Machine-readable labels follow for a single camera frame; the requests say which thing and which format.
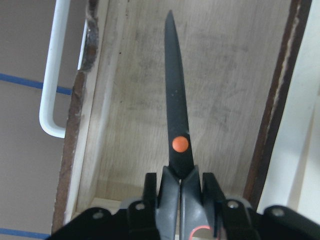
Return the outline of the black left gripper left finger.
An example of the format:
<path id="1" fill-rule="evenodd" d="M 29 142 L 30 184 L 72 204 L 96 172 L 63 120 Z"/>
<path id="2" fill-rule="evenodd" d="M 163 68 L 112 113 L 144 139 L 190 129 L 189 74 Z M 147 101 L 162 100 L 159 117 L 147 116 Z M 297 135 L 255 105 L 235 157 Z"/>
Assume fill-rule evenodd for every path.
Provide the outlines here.
<path id="1" fill-rule="evenodd" d="M 132 202 L 127 209 L 128 238 L 130 240 L 159 240 L 156 225 L 157 174 L 147 173 L 142 199 Z"/>

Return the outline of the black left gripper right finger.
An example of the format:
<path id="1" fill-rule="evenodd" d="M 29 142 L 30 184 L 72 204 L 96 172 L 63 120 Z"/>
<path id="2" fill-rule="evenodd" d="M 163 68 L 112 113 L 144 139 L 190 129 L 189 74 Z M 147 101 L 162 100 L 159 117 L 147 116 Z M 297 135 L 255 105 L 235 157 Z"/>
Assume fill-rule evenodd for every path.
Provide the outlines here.
<path id="1" fill-rule="evenodd" d="M 240 200 L 226 198 L 213 173 L 205 172 L 202 175 L 202 198 L 214 239 L 260 239 L 250 209 Z"/>

